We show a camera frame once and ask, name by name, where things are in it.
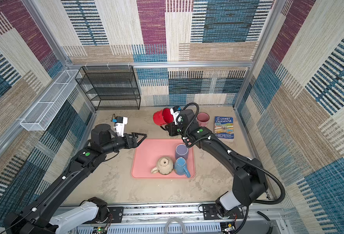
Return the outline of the red mug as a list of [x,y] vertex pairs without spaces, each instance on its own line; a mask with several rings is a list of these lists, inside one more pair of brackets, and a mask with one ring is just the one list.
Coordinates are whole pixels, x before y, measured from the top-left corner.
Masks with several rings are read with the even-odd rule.
[[153,121],[158,126],[164,126],[166,124],[172,123],[174,117],[170,112],[170,108],[164,108],[153,114]]

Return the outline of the purple mug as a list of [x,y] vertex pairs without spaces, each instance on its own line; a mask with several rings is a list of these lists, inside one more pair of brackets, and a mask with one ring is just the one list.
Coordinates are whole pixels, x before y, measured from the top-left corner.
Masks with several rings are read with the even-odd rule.
[[175,159],[184,158],[187,160],[189,157],[189,149],[186,147],[185,144],[179,144],[175,150]]

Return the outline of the pink ghost pattern mug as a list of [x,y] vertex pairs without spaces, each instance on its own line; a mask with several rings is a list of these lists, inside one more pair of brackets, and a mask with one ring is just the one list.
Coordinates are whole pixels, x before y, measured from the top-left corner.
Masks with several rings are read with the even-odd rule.
[[197,115],[197,121],[200,127],[206,127],[209,123],[210,116],[205,112],[200,112]]

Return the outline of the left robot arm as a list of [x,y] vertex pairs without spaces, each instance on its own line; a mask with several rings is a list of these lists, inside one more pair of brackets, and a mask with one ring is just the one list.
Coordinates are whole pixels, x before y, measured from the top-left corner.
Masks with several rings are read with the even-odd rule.
[[30,205],[19,213],[11,212],[4,219],[6,234],[57,234],[63,224],[51,219],[71,192],[101,163],[109,153],[137,148],[147,134],[118,134],[108,124],[99,124],[91,131],[91,139],[71,159],[65,171]]

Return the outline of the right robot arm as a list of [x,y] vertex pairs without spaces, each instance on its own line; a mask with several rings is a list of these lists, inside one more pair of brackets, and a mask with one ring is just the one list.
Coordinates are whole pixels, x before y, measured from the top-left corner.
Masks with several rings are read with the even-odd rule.
[[[216,200],[216,210],[220,217],[227,217],[234,208],[249,207],[253,203],[275,205],[284,201],[286,191],[282,182],[263,168],[257,159],[242,156],[223,143],[210,129],[200,126],[191,109],[181,110],[171,123],[162,127],[169,136],[181,136],[188,148],[197,146],[210,153],[231,173],[232,189]],[[260,200],[268,190],[266,178],[273,180],[280,189],[280,195],[274,200]]]

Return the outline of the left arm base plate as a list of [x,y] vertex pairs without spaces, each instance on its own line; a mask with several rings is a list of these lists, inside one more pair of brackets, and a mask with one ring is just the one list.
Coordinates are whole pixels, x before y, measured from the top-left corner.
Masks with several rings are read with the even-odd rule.
[[109,214],[105,215],[106,220],[101,223],[97,223],[96,221],[87,221],[84,224],[112,224],[112,223],[121,223],[123,218],[124,207],[115,206],[115,207],[108,207]]

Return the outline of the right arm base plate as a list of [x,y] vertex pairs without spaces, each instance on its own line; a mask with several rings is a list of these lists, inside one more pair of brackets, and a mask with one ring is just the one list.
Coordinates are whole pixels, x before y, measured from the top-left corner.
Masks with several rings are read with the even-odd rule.
[[203,213],[204,220],[214,220],[214,219],[243,219],[244,212],[239,207],[234,207],[232,210],[220,215],[215,203],[200,204],[198,206],[198,211]]

